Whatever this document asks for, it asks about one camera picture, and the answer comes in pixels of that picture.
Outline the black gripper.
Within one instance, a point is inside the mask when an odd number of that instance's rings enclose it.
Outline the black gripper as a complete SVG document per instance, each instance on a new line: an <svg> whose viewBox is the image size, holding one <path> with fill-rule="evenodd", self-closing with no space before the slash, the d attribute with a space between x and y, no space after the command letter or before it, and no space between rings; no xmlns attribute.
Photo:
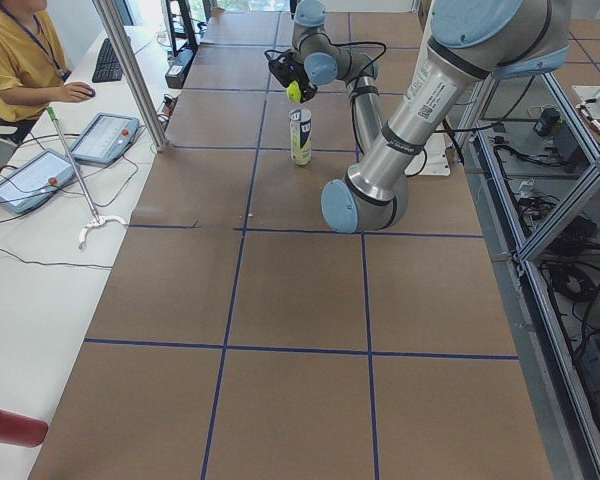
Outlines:
<svg viewBox="0 0 600 480"><path fill-rule="evenodd" d="M298 84L298 102L305 103L314 98L317 93L317 87L309 82L304 65L299 62L292 49L285 52L286 65L286 87L293 82Z"/></svg>

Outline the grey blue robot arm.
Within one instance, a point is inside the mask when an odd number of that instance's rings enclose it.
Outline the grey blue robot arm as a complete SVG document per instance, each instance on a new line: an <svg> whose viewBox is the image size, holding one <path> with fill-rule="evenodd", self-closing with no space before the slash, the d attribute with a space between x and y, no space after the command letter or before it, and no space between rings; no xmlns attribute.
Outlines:
<svg viewBox="0 0 600 480"><path fill-rule="evenodd" d="M566 60L572 4L569 1L436 1L430 31L401 104L382 114L372 60L333 44L319 1L301 1L294 15L291 54L314 85L345 83L363 158L343 178L328 182L321 210L340 233L382 230L404 215L405 170L423 151L463 92L488 77L528 77L559 68Z"/></svg>

